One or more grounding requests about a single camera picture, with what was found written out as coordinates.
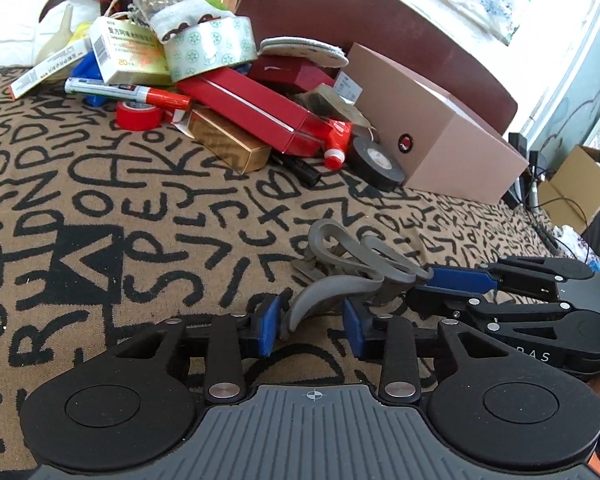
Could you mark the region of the brown cardboard box on floor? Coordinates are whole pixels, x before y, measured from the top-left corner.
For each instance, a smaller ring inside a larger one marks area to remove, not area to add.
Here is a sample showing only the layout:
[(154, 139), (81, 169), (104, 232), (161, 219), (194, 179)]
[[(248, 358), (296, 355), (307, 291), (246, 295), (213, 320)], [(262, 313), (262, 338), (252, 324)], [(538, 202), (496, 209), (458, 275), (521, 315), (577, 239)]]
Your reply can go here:
[(555, 226), (582, 234), (600, 212), (600, 150), (575, 146), (538, 193), (539, 206)]

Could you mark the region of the pink cardboard storage box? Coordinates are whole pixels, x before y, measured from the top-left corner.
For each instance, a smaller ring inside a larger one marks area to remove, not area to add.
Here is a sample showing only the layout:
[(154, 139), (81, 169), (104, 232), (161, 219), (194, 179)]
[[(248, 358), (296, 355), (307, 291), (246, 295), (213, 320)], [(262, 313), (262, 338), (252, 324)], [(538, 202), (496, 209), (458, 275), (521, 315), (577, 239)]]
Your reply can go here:
[(462, 101), (419, 73), (354, 44), (342, 70), (355, 106), (419, 191), (496, 204), (527, 159)]

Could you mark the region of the black tape roll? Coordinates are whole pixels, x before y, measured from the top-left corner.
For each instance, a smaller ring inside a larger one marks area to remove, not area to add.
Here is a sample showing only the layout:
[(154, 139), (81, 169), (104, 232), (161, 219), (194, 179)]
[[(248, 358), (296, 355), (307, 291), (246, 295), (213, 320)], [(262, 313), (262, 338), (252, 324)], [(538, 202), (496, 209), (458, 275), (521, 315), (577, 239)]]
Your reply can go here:
[(396, 159), (378, 143), (355, 136), (347, 154), (351, 172), (378, 190), (391, 192), (400, 188), (406, 175)]

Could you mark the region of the small black marker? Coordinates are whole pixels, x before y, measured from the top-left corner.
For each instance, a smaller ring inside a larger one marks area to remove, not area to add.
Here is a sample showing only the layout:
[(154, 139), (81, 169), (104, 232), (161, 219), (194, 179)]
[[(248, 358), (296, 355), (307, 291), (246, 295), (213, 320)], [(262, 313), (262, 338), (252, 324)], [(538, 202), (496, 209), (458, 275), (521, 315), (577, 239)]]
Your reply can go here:
[(293, 174), (304, 188), (315, 188), (322, 175), (302, 158), (272, 151), (268, 161), (281, 166)]

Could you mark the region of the red white glue bottle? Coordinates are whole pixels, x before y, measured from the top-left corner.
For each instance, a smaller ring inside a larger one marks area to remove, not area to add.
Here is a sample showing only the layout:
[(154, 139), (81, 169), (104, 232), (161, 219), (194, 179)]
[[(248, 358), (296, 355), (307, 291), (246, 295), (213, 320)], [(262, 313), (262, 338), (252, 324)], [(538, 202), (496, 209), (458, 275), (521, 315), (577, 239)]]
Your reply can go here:
[[(307, 119), (303, 124), (309, 136), (320, 142), (324, 165), (327, 169), (338, 171), (346, 160), (352, 125), (350, 122), (338, 122), (333, 119)], [(319, 149), (314, 148), (310, 157), (316, 157)]]

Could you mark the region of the letter-patterned tablecloth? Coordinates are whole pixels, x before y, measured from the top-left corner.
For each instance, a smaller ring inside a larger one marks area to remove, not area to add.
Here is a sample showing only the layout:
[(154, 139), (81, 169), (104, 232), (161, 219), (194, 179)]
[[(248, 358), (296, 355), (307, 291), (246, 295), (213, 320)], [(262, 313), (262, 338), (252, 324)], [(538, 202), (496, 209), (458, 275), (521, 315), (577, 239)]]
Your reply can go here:
[(61, 84), (13, 100), (0, 67), (0, 479), (34, 460), (20, 406), (46, 380), (176, 314), (242, 313), (298, 290), (310, 225), (339, 222), (418, 263), (542, 256), (527, 214), (347, 171), (304, 188), (286, 169), (235, 174), (170, 126), (120, 129)]

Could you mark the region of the red flat gift box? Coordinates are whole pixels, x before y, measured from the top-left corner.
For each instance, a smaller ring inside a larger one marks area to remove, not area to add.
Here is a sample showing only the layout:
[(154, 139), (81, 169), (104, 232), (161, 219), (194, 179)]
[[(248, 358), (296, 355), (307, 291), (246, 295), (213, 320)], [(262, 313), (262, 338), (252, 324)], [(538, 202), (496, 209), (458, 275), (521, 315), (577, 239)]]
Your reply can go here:
[(313, 157), (332, 132), (301, 105), (228, 67), (181, 80), (176, 88), (283, 154)]

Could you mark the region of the golden rectangular box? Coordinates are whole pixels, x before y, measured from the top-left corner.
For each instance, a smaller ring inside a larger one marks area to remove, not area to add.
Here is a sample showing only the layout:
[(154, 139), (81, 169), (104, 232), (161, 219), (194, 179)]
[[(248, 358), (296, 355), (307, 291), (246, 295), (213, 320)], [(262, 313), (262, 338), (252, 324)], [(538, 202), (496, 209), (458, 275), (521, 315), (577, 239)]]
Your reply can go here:
[(238, 174), (262, 169), (271, 154), (268, 144), (202, 105), (190, 110), (187, 132)]

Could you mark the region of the dark red small box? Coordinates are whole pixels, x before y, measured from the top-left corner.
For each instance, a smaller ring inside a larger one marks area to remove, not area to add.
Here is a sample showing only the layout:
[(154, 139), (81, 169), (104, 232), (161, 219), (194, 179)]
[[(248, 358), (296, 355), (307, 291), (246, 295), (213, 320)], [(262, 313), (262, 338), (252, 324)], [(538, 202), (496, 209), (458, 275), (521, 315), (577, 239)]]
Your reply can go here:
[(276, 90), (287, 93), (308, 92), (320, 84), (332, 87), (335, 81), (321, 67), (305, 58), (262, 55), (253, 61), (247, 76)]

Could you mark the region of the round sanding disc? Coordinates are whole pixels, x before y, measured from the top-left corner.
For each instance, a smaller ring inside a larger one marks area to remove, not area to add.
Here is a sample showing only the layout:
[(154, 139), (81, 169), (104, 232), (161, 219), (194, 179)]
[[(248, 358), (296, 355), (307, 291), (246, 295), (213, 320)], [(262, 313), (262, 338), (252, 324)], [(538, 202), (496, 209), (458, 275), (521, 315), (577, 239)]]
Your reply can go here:
[(347, 55), (340, 47), (315, 39), (294, 36), (263, 39), (260, 42), (258, 55), (305, 58), (324, 68), (343, 68), (349, 64)]

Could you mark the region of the small red tape roll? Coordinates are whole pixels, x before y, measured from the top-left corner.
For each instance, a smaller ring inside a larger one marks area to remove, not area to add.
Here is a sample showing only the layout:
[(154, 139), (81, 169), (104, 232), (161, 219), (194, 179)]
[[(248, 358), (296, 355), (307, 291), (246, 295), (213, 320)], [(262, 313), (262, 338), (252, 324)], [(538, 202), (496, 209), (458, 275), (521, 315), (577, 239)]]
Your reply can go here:
[(116, 123), (119, 128), (143, 132), (159, 128), (163, 112), (159, 107), (137, 102), (117, 102)]

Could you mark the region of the white red marker pen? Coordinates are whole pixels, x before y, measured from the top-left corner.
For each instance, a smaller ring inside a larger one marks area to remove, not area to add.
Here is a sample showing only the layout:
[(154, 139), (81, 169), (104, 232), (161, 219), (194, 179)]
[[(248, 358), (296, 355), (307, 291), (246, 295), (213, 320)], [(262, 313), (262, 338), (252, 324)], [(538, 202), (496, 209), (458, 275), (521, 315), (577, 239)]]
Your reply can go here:
[(168, 110), (187, 110), (192, 99), (189, 96), (137, 84), (105, 84), (96, 79), (70, 77), (65, 81), (65, 92), (85, 94), (102, 98), (131, 101)]

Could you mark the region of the brown wooden chair back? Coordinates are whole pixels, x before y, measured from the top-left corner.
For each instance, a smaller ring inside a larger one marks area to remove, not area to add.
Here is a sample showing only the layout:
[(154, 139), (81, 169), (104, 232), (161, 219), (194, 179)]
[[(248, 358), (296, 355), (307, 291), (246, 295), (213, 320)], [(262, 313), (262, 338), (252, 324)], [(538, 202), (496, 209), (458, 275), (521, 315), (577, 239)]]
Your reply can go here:
[(362, 44), (459, 98), (503, 134), (518, 105), (468, 51), (399, 0), (238, 0), (256, 38), (298, 36), (349, 50)]

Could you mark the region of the green patterned tape roll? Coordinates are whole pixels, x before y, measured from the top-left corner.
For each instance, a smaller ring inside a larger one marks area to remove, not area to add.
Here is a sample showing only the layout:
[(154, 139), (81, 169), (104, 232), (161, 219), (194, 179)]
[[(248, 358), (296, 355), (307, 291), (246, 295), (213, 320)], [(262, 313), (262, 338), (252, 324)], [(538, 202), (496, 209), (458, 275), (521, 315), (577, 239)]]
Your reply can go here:
[(173, 82), (210, 70), (250, 63), (258, 57), (250, 18), (219, 18), (185, 29), (164, 46)]

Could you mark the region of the long white medicine box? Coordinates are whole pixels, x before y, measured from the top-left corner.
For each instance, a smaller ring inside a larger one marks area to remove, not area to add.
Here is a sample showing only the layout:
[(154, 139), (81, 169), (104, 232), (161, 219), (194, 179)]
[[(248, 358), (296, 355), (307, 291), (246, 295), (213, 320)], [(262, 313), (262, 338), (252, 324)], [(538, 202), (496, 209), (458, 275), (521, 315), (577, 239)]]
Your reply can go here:
[(80, 62), (91, 50), (92, 43), (88, 38), (73, 41), (13, 81), (8, 87), (10, 97), (13, 100), (20, 99), (51, 76), (55, 76), (63, 70), (68, 70), (69, 67)]

